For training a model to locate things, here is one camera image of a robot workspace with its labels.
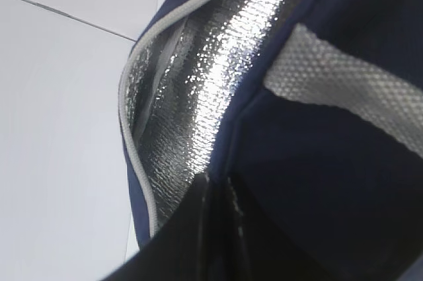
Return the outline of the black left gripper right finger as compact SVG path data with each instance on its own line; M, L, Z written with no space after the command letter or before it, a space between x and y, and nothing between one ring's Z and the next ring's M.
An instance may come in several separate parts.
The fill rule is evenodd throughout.
M212 280L259 280L255 253L260 208L240 177L227 178L219 188L221 220L211 262Z

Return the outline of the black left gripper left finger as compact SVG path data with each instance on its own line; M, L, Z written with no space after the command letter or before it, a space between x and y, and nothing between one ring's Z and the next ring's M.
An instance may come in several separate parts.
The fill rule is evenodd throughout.
M207 280L210 180L194 177L182 202L148 245L124 266L124 280Z

